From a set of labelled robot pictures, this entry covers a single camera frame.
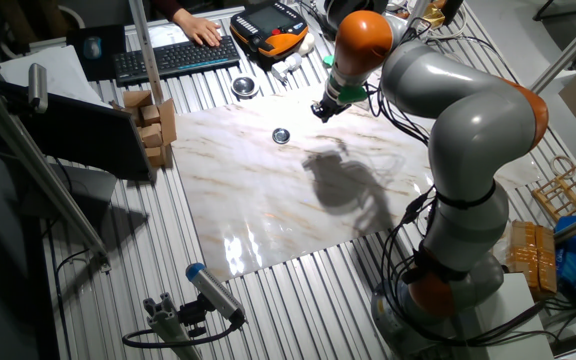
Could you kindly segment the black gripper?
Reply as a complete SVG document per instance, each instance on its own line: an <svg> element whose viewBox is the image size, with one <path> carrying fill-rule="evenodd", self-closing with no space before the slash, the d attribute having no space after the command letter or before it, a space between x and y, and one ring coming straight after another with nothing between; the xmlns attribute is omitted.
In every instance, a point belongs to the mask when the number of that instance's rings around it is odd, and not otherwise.
<svg viewBox="0 0 576 360"><path fill-rule="evenodd" d="M315 116L321 118L323 123L327 123L334 114L340 114L349 107L349 103L340 103L335 96L325 90L322 99L311 105L311 110Z"/></svg>

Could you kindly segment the person's hand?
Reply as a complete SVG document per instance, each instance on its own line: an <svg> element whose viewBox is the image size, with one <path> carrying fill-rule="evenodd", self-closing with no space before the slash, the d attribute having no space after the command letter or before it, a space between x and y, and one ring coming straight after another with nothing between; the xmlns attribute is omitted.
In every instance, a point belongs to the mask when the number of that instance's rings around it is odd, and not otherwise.
<svg viewBox="0 0 576 360"><path fill-rule="evenodd" d="M216 47L220 44L221 35L218 32L220 26L214 22L195 17L183 8L174 13L172 21L182 29L190 40L194 40L199 45L207 44Z"/></svg>

